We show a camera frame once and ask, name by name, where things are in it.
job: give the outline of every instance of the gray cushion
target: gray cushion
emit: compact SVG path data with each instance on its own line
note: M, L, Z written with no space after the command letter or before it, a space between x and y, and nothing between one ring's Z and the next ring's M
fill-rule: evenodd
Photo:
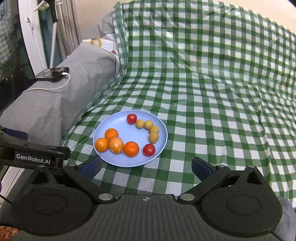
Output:
M28 133L29 141L59 145L71 125L77 121L94 95L104 91L116 77L113 54L83 42L59 67L69 67L71 79L55 91L32 90L23 93L0 117L0 125ZM56 88L57 83L37 82L31 88Z

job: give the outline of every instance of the cherry tomato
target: cherry tomato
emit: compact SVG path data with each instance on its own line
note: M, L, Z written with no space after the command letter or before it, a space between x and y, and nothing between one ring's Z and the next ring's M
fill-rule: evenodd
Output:
M135 114L128 114L126 120L130 125L133 125L137 121L137 116Z
M151 143L146 144L143 148L143 153L145 156L152 156L155 153L155 146Z

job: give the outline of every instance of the metal screw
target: metal screw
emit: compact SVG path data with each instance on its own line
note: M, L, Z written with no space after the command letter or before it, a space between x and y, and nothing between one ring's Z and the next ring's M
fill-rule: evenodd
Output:
M99 199L102 201L110 201L113 198L113 195L110 193L102 193L99 195Z
M184 193L184 194L180 195L180 198L183 201L192 201L194 199L194 195L191 193Z

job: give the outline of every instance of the smartphone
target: smartphone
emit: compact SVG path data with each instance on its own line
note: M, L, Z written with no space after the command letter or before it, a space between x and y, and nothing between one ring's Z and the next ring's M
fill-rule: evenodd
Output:
M33 78L35 81L58 82L62 79L62 73L69 72L69 67L45 69Z

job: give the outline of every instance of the green checkered tablecloth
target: green checkered tablecloth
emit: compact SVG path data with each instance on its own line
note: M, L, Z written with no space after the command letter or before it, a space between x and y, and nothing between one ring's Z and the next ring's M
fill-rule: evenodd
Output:
M121 110L146 110L168 129L164 151L135 168L104 163L93 180L114 195L179 195L199 183L199 156L258 167L296 206L296 36L260 15L212 1L117 4L121 73L72 127L68 163L93 158L95 128Z

